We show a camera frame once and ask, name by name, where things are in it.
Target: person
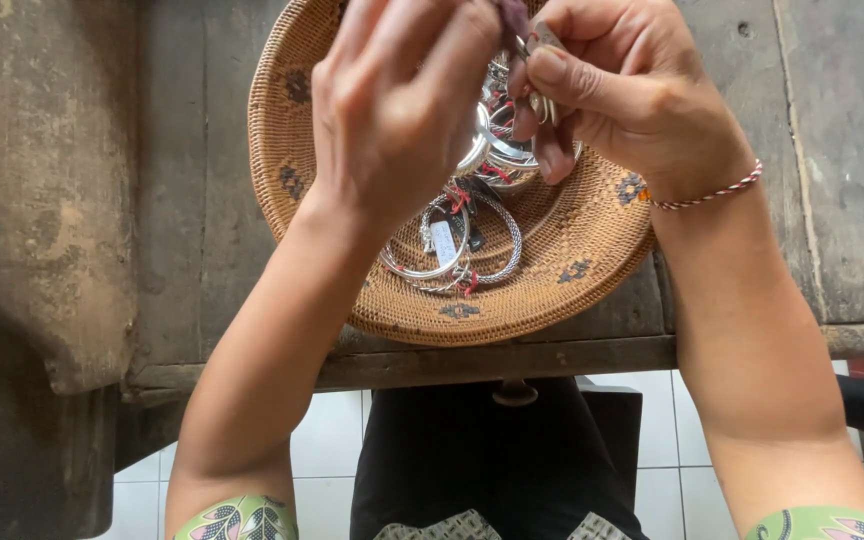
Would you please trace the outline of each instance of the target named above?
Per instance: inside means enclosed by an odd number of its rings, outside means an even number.
[[[672,0],[550,0],[536,19],[567,50],[538,48],[510,92],[562,107],[558,129],[524,107],[516,116],[546,182],[574,166],[573,139],[641,174],[655,201],[704,196],[756,167]],[[318,176],[189,400],[170,537],[299,538],[290,434],[379,249],[466,151],[501,31],[489,0],[349,4],[312,72]],[[652,218],[678,365],[736,529],[864,539],[864,468],[760,182]],[[575,384],[530,384],[536,402],[515,408],[487,384],[377,391],[349,537],[646,538]]]

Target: woven bracelet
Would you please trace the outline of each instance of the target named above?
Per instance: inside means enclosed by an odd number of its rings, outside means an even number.
[[[762,161],[759,159],[755,160],[755,169],[751,171],[751,174],[745,178],[738,180],[738,183],[734,183],[729,187],[724,189],[719,189],[718,191],[711,193],[709,195],[705,195],[704,197],[700,197],[698,199],[692,199],[691,201],[681,201],[681,202],[659,202],[655,199],[652,200],[652,205],[657,209],[661,209],[664,211],[677,211],[678,209],[684,209],[685,207],[691,207],[694,205],[698,205],[704,201],[709,201],[718,197],[719,195],[725,195],[727,193],[732,193],[734,191],[742,190],[743,188],[748,188],[752,184],[762,176]]]

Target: dark woven pattern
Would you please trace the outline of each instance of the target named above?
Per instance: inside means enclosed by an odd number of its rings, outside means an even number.
[[[543,2],[526,2],[532,14]],[[252,182],[276,239],[285,234],[316,176],[312,141],[312,67],[325,57],[344,2],[293,0],[275,22],[248,99]],[[533,182],[506,202],[522,232],[524,250],[513,276],[482,286],[470,298],[414,289],[377,263],[349,323],[378,336],[411,343],[458,346],[513,338],[582,312],[611,292],[652,247],[649,202],[638,175],[586,150],[575,172],[550,187]],[[508,228],[485,204],[474,223],[486,238],[473,267],[487,274],[512,252]],[[392,251],[413,269],[431,269],[419,219],[395,235]]]

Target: right hand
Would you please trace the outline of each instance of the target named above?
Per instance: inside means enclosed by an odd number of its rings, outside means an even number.
[[[547,183],[570,173],[573,139],[642,175],[657,201],[706,195],[752,172],[745,134],[672,0],[549,0],[534,20],[568,49],[541,46],[510,78],[512,97],[531,83],[564,113],[558,128],[539,126],[516,100],[514,136],[535,136]]]

